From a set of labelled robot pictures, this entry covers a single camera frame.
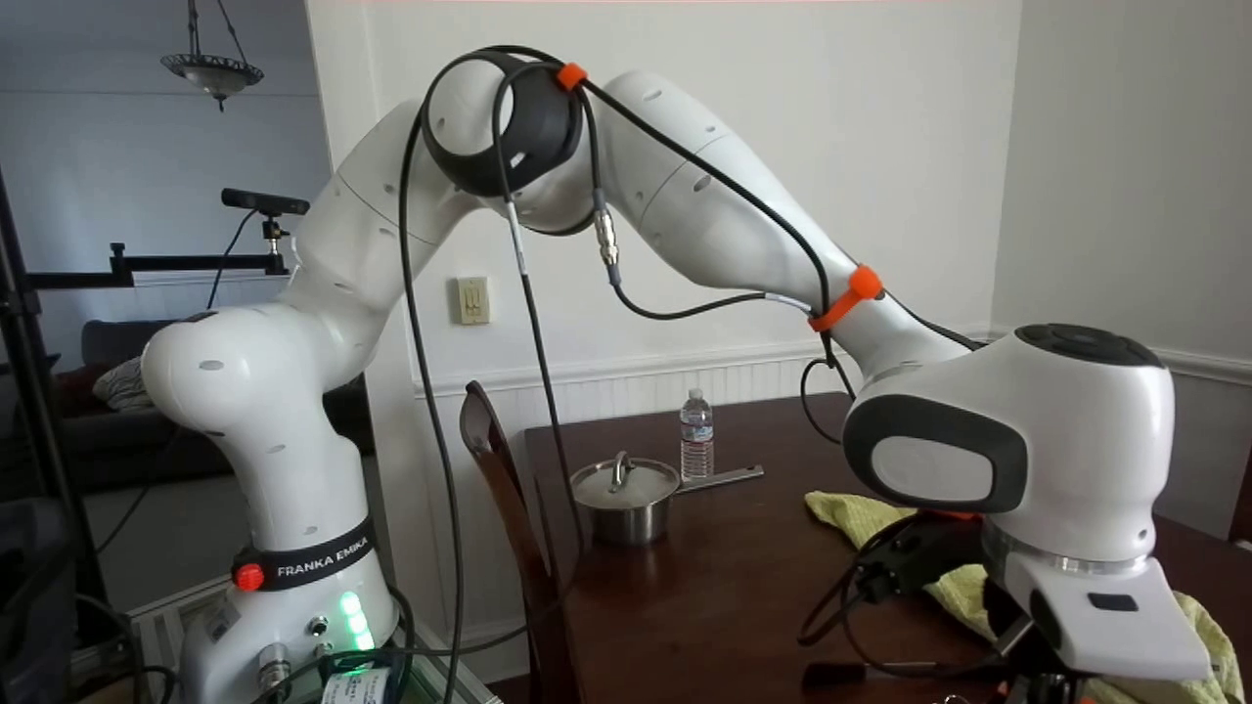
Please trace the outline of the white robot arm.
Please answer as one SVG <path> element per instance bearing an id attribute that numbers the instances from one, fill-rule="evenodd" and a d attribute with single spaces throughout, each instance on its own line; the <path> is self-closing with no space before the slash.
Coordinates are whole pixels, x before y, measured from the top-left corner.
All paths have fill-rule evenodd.
<path id="1" fill-rule="evenodd" d="M 275 296 L 178 321 L 142 354 L 157 405 L 228 453 L 251 503 L 232 609 L 185 652 L 187 704 L 254 701 L 271 652 L 314 662 L 394 635 L 363 467 L 325 399 L 374 358 L 423 264 L 483 211 L 526 236 L 638 236 L 698 285 L 669 321 L 698 347 L 790 336 L 845 354 L 861 380 L 852 478 L 972 516 L 994 588 L 1060 670 L 1209 671 L 1153 554 L 1175 380 L 1148 344 L 1071 321 L 951 332 L 678 81 L 595 81 L 536 45 L 483 45 L 354 145 Z"/>

